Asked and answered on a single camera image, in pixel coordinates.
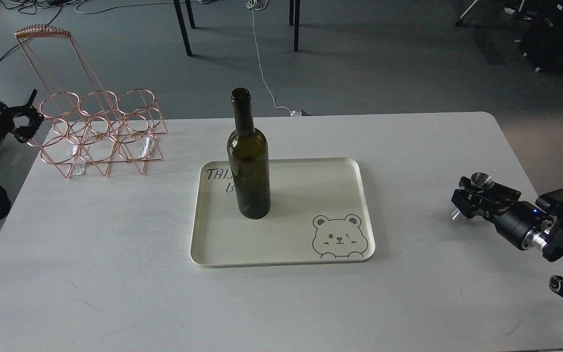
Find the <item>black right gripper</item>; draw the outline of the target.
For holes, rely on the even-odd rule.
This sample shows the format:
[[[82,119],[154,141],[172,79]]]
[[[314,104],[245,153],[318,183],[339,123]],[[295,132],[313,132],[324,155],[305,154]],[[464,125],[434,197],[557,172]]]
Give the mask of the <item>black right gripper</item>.
[[[462,177],[460,189],[451,202],[466,218],[483,217],[496,231],[519,250],[530,249],[534,234],[552,226],[553,220],[529,202],[520,201],[521,193],[495,185],[491,176]]]

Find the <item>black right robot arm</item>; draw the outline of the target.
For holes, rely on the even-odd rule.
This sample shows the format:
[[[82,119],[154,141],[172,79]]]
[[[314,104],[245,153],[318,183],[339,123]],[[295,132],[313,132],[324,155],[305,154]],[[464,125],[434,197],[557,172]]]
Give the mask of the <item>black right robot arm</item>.
[[[463,176],[452,194],[452,219],[483,218],[518,250],[536,248],[549,262],[563,257],[563,188],[540,195],[535,203],[494,181],[485,173]],[[563,298],[563,274],[549,279],[549,288]]]

